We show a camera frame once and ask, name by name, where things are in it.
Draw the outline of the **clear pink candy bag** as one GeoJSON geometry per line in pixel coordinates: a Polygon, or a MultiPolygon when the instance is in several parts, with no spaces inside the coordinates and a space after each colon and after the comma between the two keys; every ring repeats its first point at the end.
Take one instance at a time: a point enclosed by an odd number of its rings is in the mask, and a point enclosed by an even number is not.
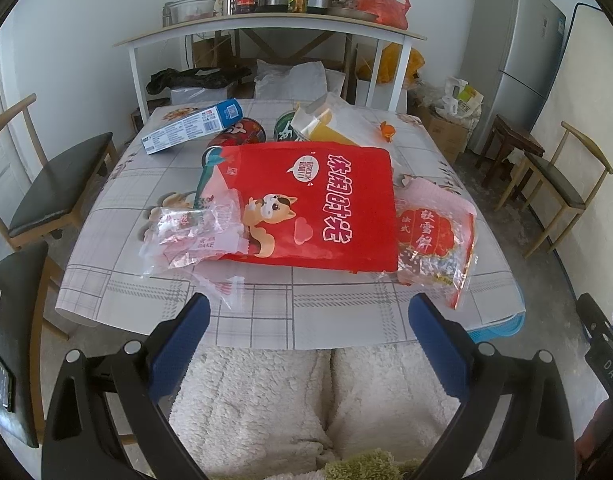
{"type": "Polygon", "coordinates": [[[242,256],[248,248],[237,192],[177,193],[150,210],[138,255],[145,278],[180,272],[233,311],[244,300],[244,278],[221,270],[218,260],[242,256]]]}

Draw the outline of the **red drink can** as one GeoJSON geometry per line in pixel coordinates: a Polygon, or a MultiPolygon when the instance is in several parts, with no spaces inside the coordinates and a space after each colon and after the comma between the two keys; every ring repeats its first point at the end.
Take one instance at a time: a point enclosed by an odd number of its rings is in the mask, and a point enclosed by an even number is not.
{"type": "Polygon", "coordinates": [[[209,142],[208,147],[264,143],[265,141],[266,132],[262,125],[254,119],[244,117],[218,133],[209,142]]]}

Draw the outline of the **white bags on box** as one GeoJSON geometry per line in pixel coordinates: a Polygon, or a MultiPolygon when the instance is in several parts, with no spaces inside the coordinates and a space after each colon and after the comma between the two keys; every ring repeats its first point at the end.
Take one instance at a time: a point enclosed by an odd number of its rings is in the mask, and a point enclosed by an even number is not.
{"type": "Polygon", "coordinates": [[[482,112],[483,94],[468,81],[447,77],[442,96],[430,104],[430,110],[445,120],[479,118],[482,112]]]}

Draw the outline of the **dark wooden stool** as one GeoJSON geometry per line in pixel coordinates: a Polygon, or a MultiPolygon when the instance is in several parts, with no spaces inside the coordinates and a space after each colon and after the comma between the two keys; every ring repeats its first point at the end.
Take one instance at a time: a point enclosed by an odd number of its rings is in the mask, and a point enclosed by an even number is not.
{"type": "Polygon", "coordinates": [[[482,181],[483,188],[487,188],[489,186],[496,174],[496,171],[500,168],[501,163],[513,150],[528,152],[536,156],[544,155],[544,148],[533,138],[529,131],[515,125],[506,117],[497,114],[493,120],[491,129],[489,129],[489,135],[486,138],[482,151],[477,158],[477,162],[475,163],[477,168],[482,166],[487,152],[495,140],[499,141],[500,146],[493,159],[491,167],[489,167],[489,171],[485,174],[482,181]]]}

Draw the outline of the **red clear pastry bag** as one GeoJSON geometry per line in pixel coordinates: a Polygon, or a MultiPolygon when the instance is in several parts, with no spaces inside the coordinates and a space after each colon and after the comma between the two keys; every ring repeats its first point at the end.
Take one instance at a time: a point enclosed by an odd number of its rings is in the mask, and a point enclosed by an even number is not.
{"type": "Polygon", "coordinates": [[[424,178],[408,178],[395,190],[397,281],[430,287],[456,309],[477,241],[477,209],[466,198],[424,178]]]}

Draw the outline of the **grey refrigerator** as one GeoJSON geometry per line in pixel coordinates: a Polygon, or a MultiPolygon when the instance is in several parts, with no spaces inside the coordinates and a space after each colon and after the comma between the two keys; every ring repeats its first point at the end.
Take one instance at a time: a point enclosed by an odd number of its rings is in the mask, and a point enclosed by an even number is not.
{"type": "Polygon", "coordinates": [[[474,0],[458,72],[483,96],[469,150],[482,152],[497,115],[532,129],[555,81],[564,27],[550,0],[474,0]]]}

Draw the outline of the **cardboard box on floor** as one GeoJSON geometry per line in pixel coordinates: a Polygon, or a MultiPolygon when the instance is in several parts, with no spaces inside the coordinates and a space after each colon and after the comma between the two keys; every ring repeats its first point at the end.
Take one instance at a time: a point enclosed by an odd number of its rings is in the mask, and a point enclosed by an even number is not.
{"type": "Polygon", "coordinates": [[[415,114],[420,118],[444,158],[450,164],[454,164],[467,144],[468,129],[437,116],[428,107],[418,107],[415,114]]]}

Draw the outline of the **near dark chair left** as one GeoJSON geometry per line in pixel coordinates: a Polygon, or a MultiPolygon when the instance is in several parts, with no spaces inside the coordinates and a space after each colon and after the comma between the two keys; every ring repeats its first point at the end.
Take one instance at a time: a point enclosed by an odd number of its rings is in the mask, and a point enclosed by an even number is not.
{"type": "Polygon", "coordinates": [[[58,289],[64,271],[41,240],[0,260],[0,428],[30,448],[42,443],[45,417],[41,393],[41,336],[49,289],[58,289]]]}

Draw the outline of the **blue plastic trash basket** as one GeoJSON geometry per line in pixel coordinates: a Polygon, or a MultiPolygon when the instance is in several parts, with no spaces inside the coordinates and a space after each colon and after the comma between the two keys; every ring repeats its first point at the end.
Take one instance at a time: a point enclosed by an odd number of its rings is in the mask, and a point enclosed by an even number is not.
{"type": "Polygon", "coordinates": [[[481,318],[481,324],[468,330],[474,342],[490,341],[517,335],[525,321],[525,303],[519,297],[481,298],[474,296],[472,303],[481,318]]]}

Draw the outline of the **blue white toothpaste box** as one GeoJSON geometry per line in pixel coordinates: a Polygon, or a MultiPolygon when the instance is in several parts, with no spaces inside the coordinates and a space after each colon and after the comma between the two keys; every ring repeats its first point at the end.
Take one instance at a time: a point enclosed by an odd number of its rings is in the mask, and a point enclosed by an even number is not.
{"type": "Polygon", "coordinates": [[[213,136],[244,117],[236,99],[201,107],[200,103],[159,107],[148,119],[140,141],[148,155],[174,148],[188,141],[213,136]]]}

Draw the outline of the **red plastic bag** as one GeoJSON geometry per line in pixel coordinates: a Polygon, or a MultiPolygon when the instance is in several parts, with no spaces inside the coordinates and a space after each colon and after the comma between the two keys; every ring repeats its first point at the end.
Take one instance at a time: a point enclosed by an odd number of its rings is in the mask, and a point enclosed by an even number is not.
{"type": "Polygon", "coordinates": [[[356,9],[375,14],[376,22],[399,29],[407,29],[409,0],[358,0],[356,9]]]}

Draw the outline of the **wooden chair right side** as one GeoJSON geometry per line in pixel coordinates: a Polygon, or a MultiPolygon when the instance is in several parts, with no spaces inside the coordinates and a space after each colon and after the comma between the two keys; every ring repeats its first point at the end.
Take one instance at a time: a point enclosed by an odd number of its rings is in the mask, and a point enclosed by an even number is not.
{"type": "Polygon", "coordinates": [[[545,158],[538,157],[530,153],[525,153],[523,159],[521,160],[519,169],[513,176],[511,182],[508,184],[506,190],[495,206],[495,211],[499,211],[500,208],[506,204],[511,193],[515,191],[515,188],[520,187],[520,181],[530,170],[532,170],[533,174],[535,174],[537,177],[537,182],[534,190],[527,198],[524,208],[527,208],[527,206],[530,205],[537,192],[543,186],[545,186],[550,194],[558,201],[560,205],[558,212],[550,220],[547,226],[545,226],[543,232],[541,232],[541,235],[535,240],[533,245],[524,254],[524,259],[530,258],[531,255],[533,255],[538,248],[541,247],[541,244],[545,242],[553,228],[565,214],[573,212],[574,216],[572,220],[563,229],[553,244],[550,245],[548,252],[553,252],[563,241],[564,237],[566,237],[572,231],[576,223],[583,216],[583,213],[587,211],[589,205],[597,195],[599,188],[601,188],[603,181],[606,180],[606,177],[608,177],[609,174],[613,174],[613,167],[610,164],[609,159],[607,159],[607,156],[603,154],[601,148],[599,148],[597,143],[590,136],[587,136],[587,134],[583,133],[578,128],[575,128],[565,120],[561,122],[561,127],[563,128],[563,136],[557,145],[553,156],[546,160],[545,158]],[[591,154],[591,156],[597,159],[603,166],[599,179],[586,198],[579,195],[577,189],[556,165],[556,162],[558,161],[564,148],[564,144],[567,142],[569,136],[574,136],[583,146],[583,148],[585,148],[585,150],[591,154]]]}

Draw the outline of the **white pillow sack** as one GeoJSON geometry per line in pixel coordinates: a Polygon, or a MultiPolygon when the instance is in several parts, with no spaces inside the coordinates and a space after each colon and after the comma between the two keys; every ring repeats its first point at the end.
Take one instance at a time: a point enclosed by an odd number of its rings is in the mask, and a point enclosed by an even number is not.
{"type": "Polygon", "coordinates": [[[320,61],[277,65],[256,61],[254,97],[257,100],[312,102],[328,92],[341,96],[345,75],[320,61]]]}

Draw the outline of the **floral tablecloth dining table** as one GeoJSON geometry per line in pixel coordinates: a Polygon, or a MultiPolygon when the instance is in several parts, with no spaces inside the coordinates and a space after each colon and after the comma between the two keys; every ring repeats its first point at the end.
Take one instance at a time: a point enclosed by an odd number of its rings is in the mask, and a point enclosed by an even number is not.
{"type": "Polygon", "coordinates": [[[149,334],[192,295],[207,344],[315,350],[410,340],[425,297],[477,340],[517,333],[524,301],[491,230],[419,120],[357,108],[356,141],[165,148],[161,107],[90,211],[56,309],[149,334]]]}

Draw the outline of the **yellow white carton box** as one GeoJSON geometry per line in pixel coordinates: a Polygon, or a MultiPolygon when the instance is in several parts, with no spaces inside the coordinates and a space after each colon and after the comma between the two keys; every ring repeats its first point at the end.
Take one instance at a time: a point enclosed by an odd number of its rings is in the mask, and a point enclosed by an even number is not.
{"type": "Polygon", "coordinates": [[[379,129],[359,110],[335,93],[327,92],[306,106],[300,105],[291,127],[311,142],[335,142],[364,148],[384,148],[379,129]]]}

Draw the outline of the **wooden chair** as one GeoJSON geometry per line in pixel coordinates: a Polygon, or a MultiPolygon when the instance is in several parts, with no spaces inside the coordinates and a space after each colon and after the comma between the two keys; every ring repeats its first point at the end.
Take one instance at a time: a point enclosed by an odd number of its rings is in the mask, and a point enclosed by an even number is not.
{"type": "Polygon", "coordinates": [[[26,124],[41,171],[23,196],[11,222],[0,216],[0,235],[15,252],[66,226],[83,225],[82,203],[93,177],[112,169],[118,153],[110,132],[93,136],[49,159],[32,122],[34,93],[0,113],[0,133],[21,115],[26,124]]]}
{"type": "Polygon", "coordinates": [[[553,156],[546,160],[545,158],[538,157],[530,153],[525,153],[523,159],[521,160],[519,169],[513,176],[511,182],[508,184],[506,190],[495,206],[495,211],[499,211],[500,208],[506,204],[511,193],[515,191],[515,188],[520,187],[520,181],[530,170],[532,170],[533,174],[535,174],[537,177],[537,182],[534,190],[527,198],[524,208],[527,208],[527,206],[530,205],[537,192],[543,186],[545,186],[550,194],[558,201],[560,205],[558,212],[550,220],[547,226],[545,226],[543,232],[541,232],[541,235],[535,240],[533,245],[524,254],[524,259],[530,258],[531,255],[533,255],[538,248],[541,247],[541,244],[545,242],[553,228],[565,214],[573,212],[574,216],[572,220],[563,229],[553,244],[550,245],[548,252],[553,252],[563,241],[564,237],[566,237],[572,231],[576,223],[583,216],[583,213],[587,211],[589,205],[597,195],[599,188],[601,188],[603,181],[606,180],[606,177],[608,177],[609,174],[613,174],[613,167],[610,164],[609,159],[607,159],[607,156],[603,154],[601,148],[599,148],[597,143],[590,136],[587,136],[587,134],[583,133],[578,128],[575,128],[565,120],[561,122],[561,127],[563,128],[563,136],[557,145],[553,156]],[[583,148],[585,148],[585,150],[591,154],[591,156],[597,159],[603,166],[599,179],[586,198],[579,195],[577,189],[556,165],[556,162],[558,161],[564,148],[564,144],[567,142],[569,136],[574,136],[583,146],[583,148]]]}

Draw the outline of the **black cloth pile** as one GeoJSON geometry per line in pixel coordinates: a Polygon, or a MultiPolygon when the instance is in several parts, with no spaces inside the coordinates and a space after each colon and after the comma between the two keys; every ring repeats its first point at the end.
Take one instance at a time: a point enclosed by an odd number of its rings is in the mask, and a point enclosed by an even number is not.
{"type": "Polygon", "coordinates": [[[174,70],[165,68],[152,74],[146,91],[151,96],[165,89],[204,88],[221,89],[229,84],[244,79],[252,74],[247,66],[229,66],[224,68],[191,68],[190,70],[174,70]]]}

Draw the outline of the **large red snack bag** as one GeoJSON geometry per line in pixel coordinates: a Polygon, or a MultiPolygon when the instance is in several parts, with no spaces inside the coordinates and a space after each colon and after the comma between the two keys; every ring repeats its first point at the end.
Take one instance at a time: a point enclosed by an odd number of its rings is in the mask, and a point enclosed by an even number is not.
{"type": "Polygon", "coordinates": [[[249,248],[234,261],[349,272],[397,268],[391,157],[333,142],[211,146],[200,196],[238,193],[249,248]]]}

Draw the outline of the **wooden chair left side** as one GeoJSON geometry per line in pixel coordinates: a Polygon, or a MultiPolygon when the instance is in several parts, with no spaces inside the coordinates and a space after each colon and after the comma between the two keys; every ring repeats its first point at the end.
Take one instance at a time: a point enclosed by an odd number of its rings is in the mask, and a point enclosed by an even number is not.
{"type": "Polygon", "coordinates": [[[112,169],[118,153],[110,132],[93,136],[49,159],[32,122],[34,93],[0,113],[0,133],[21,115],[26,124],[41,171],[23,196],[11,222],[0,216],[0,235],[15,252],[66,226],[83,225],[82,203],[93,177],[112,169]]]}

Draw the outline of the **person legs white pyjamas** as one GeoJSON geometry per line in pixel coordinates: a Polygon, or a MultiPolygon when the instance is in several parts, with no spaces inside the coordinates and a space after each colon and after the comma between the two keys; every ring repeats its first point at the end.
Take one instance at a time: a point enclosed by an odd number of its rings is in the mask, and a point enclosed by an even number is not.
{"type": "Polygon", "coordinates": [[[408,479],[458,407],[416,341],[201,346],[169,423],[212,479],[408,479]]]}

